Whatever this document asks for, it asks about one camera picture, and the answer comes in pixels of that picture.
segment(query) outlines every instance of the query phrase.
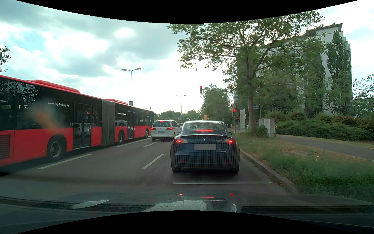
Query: car tire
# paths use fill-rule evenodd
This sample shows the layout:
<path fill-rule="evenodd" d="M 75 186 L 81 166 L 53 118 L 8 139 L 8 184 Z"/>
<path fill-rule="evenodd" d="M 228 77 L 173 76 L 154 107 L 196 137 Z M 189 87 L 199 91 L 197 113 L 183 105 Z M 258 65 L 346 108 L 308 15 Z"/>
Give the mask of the car tire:
<path fill-rule="evenodd" d="M 63 138 L 56 136 L 49 140 L 47 144 L 46 159 L 49 162 L 56 162 L 63 158 L 66 152 L 66 144 Z"/>
<path fill-rule="evenodd" d="M 120 131 L 119 134 L 118 134 L 118 145 L 122 145 L 123 138 L 125 138 L 125 135 L 122 131 Z"/>
<path fill-rule="evenodd" d="M 180 172 L 180 171 L 181 171 L 181 168 L 179 168 L 179 167 L 174 167 L 173 164 L 171 164 L 171 170 L 172 170 L 172 172 Z"/>
<path fill-rule="evenodd" d="M 230 173 L 238 173 L 239 172 L 239 166 L 237 166 L 235 168 L 232 168 L 232 169 L 229 169 L 229 172 Z"/>

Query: brake light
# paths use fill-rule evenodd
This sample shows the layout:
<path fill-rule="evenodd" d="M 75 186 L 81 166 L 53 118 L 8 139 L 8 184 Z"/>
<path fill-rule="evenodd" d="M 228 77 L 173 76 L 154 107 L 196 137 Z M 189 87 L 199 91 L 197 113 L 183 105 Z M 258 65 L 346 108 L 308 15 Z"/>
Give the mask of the brake light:
<path fill-rule="evenodd" d="M 174 144 L 188 143 L 186 139 L 183 138 L 174 138 Z"/>
<path fill-rule="evenodd" d="M 228 138 L 228 139 L 223 140 L 223 143 L 227 143 L 229 145 L 234 145 L 236 143 L 236 141 L 235 141 L 235 139 Z"/>

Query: dark blue car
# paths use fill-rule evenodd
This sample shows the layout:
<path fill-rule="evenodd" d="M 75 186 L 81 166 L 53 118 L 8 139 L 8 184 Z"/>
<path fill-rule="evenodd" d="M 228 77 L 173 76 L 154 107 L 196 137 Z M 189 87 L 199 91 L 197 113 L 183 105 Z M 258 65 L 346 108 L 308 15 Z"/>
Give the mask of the dark blue car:
<path fill-rule="evenodd" d="M 225 123 L 210 120 L 187 121 L 171 144 L 171 169 L 239 171 L 240 151 Z"/>

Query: green grass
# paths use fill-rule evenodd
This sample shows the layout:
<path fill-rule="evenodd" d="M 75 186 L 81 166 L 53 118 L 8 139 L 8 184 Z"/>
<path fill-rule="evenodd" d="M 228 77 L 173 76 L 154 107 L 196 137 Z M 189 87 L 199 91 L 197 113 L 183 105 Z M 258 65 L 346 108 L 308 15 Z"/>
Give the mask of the green grass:
<path fill-rule="evenodd" d="M 307 146 L 234 134 L 239 146 L 295 183 L 301 193 L 374 202 L 374 162 Z M 302 150 L 304 154 L 284 152 Z"/>
<path fill-rule="evenodd" d="M 342 145 L 357 146 L 357 147 L 363 147 L 363 148 L 374 150 L 374 142 L 371 142 L 371 141 L 341 141 L 341 140 L 323 139 L 323 138 L 308 137 L 308 136 L 293 136 L 293 137 L 299 137 L 299 138 L 304 138 L 304 139 L 309 139 L 309 140 L 325 141 L 325 142 L 337 143 L 337 144 L 342 144 Z"/>

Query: bus door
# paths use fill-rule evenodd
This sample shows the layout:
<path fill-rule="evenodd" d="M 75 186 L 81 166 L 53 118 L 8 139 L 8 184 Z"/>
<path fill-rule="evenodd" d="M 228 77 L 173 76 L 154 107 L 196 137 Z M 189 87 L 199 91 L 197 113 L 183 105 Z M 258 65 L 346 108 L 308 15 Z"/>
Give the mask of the bus door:
<path fill-rule="evenodd" d="M 90 147 L 92 132 L 92 106 L 74 104 L 73 149 Z"/>
<path fill-rule="evenodd" d="M 127 116 L 128 116 L 128 122 L 127 122 L 127 136 L 126 138 L 127 139 L 132 139 L 134 138 L 134 130 L 135 130 L 135 127 L 134 127 L 134 124 L 135 124 L 135 113 L 134 112 L 131 112 L 131 111 L 128 111 L 127 112 Z"/>

